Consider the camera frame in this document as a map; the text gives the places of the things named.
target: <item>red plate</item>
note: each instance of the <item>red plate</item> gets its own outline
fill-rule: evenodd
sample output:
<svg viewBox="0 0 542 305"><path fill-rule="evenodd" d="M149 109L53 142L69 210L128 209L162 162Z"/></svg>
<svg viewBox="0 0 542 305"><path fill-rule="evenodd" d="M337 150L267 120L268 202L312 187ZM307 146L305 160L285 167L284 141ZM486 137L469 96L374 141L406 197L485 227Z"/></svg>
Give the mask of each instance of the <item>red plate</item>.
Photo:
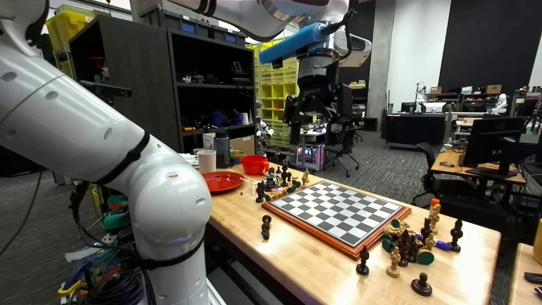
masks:
<svg viewBox="0 0 542 305"><path fill-rule="evenodd" d="M215 171L213 173L206 173L202 175L209 191L211 192L223 192L225 190L234 189L243 184L243 175L234 173L233 171Z"/></svg>

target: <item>water bottle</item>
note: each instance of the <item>water bottle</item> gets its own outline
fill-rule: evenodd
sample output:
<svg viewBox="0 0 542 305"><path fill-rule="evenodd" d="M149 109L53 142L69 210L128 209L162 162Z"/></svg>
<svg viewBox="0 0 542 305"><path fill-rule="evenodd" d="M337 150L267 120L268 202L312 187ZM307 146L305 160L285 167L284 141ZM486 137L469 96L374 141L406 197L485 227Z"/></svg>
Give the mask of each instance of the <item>water bottle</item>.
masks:
<svg viewBox="0 0 542 305"><path fill-rule="evenodd" d="M230 137L228 132L217 132L215 134L216 167L230 167Z"/></svg>

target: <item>office chair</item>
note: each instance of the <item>office chair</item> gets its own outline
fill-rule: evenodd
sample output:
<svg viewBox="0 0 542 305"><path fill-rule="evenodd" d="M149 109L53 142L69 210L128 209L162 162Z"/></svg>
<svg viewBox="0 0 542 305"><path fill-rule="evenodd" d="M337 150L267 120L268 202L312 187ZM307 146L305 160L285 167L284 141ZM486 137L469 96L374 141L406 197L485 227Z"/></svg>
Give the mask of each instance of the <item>office chair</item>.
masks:
<svg viewBox="0 0 542 305"><path fill-rule="evenodd" d="M356 169L359 169L359 162L350 155L352 153L352 148L354 148L354 135L356 134L357 129L347 129L344 133L342 145L336 145L331 147L324 147L325 151L330 151L334 153L335 155L327 160L324 165L322 166L323 170L326 170L326 164L328 164L330 161L331 166L335 166L335 160L339 161L340 165L345 169L346 171L346 177L350 177L350 173L348 172L348 169L344 164L341 162L339 158L343 157L344 155L347 155L350 157L354 162L357 164Z"/></svg>
<svg viewBox="0 0 542 305"><path fill-rule="evenodd" d="M412 198L412 205L416 205L416 198L433 194L436 198L441 197L454 197L454 196L476 196L476 190L466 181L459 179L437 179L431 172L431 167L435 163L435 154L429 143L420 143L416 145L416 148L425 154L427 159L427 173L422 176L421 181L423 184L422 194L418 194Z"/></svg>

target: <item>chessboard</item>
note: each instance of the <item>chessboard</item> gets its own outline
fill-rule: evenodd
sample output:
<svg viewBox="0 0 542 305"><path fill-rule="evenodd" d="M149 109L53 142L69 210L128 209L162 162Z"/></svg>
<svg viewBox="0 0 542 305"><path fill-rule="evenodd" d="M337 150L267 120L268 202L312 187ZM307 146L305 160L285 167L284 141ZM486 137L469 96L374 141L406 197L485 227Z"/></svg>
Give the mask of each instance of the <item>chessboard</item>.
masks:
<svg viewBox="0 0 542 305"><path fill-rule="evenodd" d="M373 247L384 226L411 209L322 181L262 207L352 259Z"/></svg>

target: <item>wooden table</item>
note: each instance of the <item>wooden table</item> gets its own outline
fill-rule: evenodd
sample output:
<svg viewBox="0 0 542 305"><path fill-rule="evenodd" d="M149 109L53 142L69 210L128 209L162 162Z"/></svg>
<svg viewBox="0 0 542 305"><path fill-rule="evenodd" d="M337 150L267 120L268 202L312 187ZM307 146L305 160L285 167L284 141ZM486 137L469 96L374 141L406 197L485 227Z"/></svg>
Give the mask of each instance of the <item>wooden table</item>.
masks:
<svg viewBox="0 0 542 305"><path fill-rule="evenodd" d="M526 244L519 244L515 255L514 273L510 287L510 299L508 305L514 304L540 304L541 300L534 292L541 284L531 284L525 280L525 272L541 273L542 265L533 258L533 247Z"/></svg>
<svg viewBox="0 0 542 305"><path fill-rule="evenodd" d="M252 181L264 176L248 176L240 165L231 168ZM290 169L292 177L302 177L302 172ZM326 180L309 176L310 185ZM460 239L461 253L435 249L432 265L410 264L401 268L401 276L386 274L390 255L380 245L370 250L368 276L356 273L354 261L303 231L293 227L278 216L273 220L270 239L261 236L262 217L269 212L255 202L251 188L244 195L240 191L249 183L229 193L214 195L209 224L244 252L258 266L265 269L292 294L306 304L487 304L493 280L497 250L501 234L484 227L463 222L464 236ZM364 194L409 206L380 195L358 190ZM415 231L423 226L429 211L409 206L412 213L405 219ZM439 240L450 241L449 230L455 219L441 215L437 227ZM410 282L420 272L429 276L433 295L423 297L410 288Z"/></svg>
<svg viewBox="0 0 542 305"><path fill-rule="evenodd" d="M451 150L441 152L438 155L437 159L435 160L435 163L433 163L433 166L431 167L431 171L433 171L434 173L440 173L440 174L450 174L450 175L465 176L465 177L480 177L479 175L470 174L466 172L470 169L473 169L472 167L465 167L465 166L460 167L459 156L461 156L460 152L455 152ZM454 167L442 166L440 165L441 162L450 162L450 163L455 164L455 166ZM479 164L478 167L494 168L494 169L499 168L497 164L492 164L492 163ZM510 170L518 170L518 169L515 166L510 166ZM520 183L520 184L527 183L520 174L507 178L504 181L510 182L510 183Z"/></svg>

